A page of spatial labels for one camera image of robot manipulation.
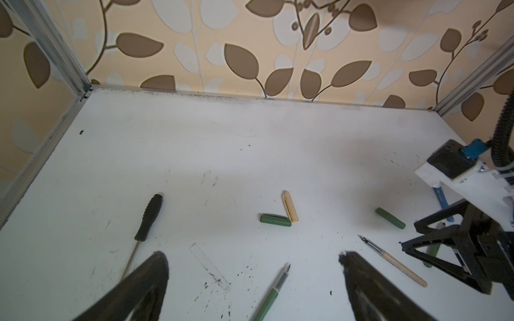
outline blue pen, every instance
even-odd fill
[[[443,193],[443,189],[441,187],[433,187],[435,195],[437,196],[437,200],[439,204],[441,204],[441,208],[444,210],[448,207],[448,202],[446,201],[445,193]],[[446,219],[448,222],[455,222],[453,216],[450,216]]]

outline white tabletop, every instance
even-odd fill
[[[5,320],[68,320],[90,307],[117,284],[142,213],[162,192],[133,262],[157,250],[168,258],[161,320],[251,319],[286,263],[267,320],[354,319],[341,251],[357,251],[440,321],[511,320],[503,286],[480,294],[398,244],[440,209],[414,170],[450,138],[458,140],[433,112],[96,90],[0,231],[0,311]],[[260,223],[259,213],[285,215],[283,190],[300,221]],[[407,227],[376,215],[378,206]]]

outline screwdriver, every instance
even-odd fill
[[[159,214],[161,205],[162,205],[162,195],[155,194],[154,197],[152,197],[152,199],[146,206],[146,210],[144,210],[144,214],[143,214],[143,221],[141,222],[141,226],[139,227],[139,230],[137,231],[137,234],[134,237],[134,239],[137,241],[136,245],[134,246],[134,249],[132,250],[132,254],[130,255],[130,258],[128,259],[127,265],[125,266],[125,270],[123,271],[123,274],[121,275],[120,282],[125,278],[125,274],[129,270],[130,263],[132,262],[132,259],[134,258],[134,255],[136,254],[139,244],[146,240],[146,237],[148,236],[148,232],[150,231],[150,227],[152,226],[152,223],[155,221],[157,214]]]

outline blue object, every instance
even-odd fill
[[[444,210],[448,207],[448,201],[446,200],[445,193],[443,193],[443,189],[441,187],[433,187],[435,195],[437,196],[437,200],[441,205],[441,208]],[[448,222],[455,222],[453,216],[450,216],[446,219]]]
[[[480,155],[486,152],[489,146],[481,139],[475,139],[468,146],[461,148],[461,153],[466,155],[467,158],[477,159]]]

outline brown leaf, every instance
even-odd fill
[[[371,60],[354,61],[342,66],[332,77],[332,86],[344,87],[362,77],[371,66]]]
[[[514,89],[514,69],[511,69],[496,79],[492,88],[500,95],[510,95]]]
[[[250,0],[245,7],[259,17],[271,18],[279,14],[284,2],[284,0]]]
[[[136,5],[140,2],[141,0],[111,0],[111,2],[115,5],[118,5],[118,6],[131,6],[131,5]]]
[[[441,39],[441,50],[444,52],[454,52],[461,43],[461,32],[452,28],[446,30]]]
[[[484,96],[475,92],[468,99],[466,99],[461,105],[462,114],[469,119],[474,121],[484,108]]]
[[[0,38],[7,38],[12,34],[12,20],[4,5],[0,4]]]
[[[50,78],[50,63],[35,42],[25,46],[23,60],[34,86],[36,88],[43,86]]]
[[[320,28],[320,15],[315,13],[310,17],[309,21],[303,28],[303,49],[307,50],[313,44],[314,39],[318,35]]]
[[[508,6],[510,6],[513,3],[514,3],[514,0],[502,0],[496,7],[496,13],[502,11],[503,9],[507,8]]]
[[[175,77],[167,74],[146,79],[141,88],[175,90]]]
[[[433,69],[425,69],[409,72],[409,79],[414,86],[424,87],[434,82],[437,77],[437,71]]]
[[[383,107],[385,108],[405,108],[405,100],[396,95],[389,95]]]
[[[355,31],[370,31],[377,27],[377,18],[369,5],[360,4],[350,13],[348,23]]]
[[[161,51],[164,44],[136,33],[124,32],[116,39],[116,47],[127,56],[145,58]]]
[[[321,76],[317,72],[304,69],[302,77],[300,78],[302,96],[307,99],[312,99],[318,94],[320,88]]]
[[[264,84],[266,95],[276,96],[280,94],[291,80],[292,70],[293,68],[284,68],[272,72],[266,80],[266,84]]]
[[[259,74],[257,58],[240,46],[225,44],[225,61],[229,68],[241,78],[256,79]]]

